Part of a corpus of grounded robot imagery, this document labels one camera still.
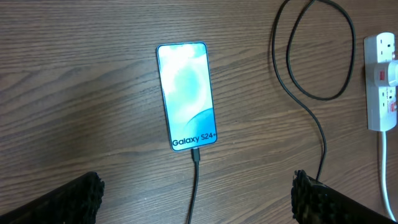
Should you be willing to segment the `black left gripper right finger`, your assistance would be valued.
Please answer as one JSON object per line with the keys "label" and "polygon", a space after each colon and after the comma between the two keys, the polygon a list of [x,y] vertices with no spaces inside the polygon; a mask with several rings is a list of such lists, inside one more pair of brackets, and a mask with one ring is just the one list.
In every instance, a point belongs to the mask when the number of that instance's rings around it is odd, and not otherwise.
{"label": "black left gripper right finger", "polygon": [[396,224],[349,197],[296,170],[292,181],[293,219],[299,224]]}

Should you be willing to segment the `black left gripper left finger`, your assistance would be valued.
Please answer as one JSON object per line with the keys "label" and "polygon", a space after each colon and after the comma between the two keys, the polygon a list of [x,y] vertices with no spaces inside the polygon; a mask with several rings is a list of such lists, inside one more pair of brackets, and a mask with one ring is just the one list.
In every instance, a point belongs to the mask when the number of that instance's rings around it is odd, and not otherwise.
{"label": "black left gripper left finger", "polygon": [[88,172],[1,215],[1,224],[95,224],[103,195],[104,181]]}

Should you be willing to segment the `blue screen smartphone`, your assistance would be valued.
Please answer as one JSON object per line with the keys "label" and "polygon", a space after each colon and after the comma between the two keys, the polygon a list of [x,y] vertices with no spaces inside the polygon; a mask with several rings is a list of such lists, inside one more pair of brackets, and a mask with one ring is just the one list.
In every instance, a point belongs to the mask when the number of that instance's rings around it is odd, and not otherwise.
{"label": "blue screen smartphone", "polygon": [[204,42],[157,47],[160,84],[173,151],[217,141],[208,49]]}

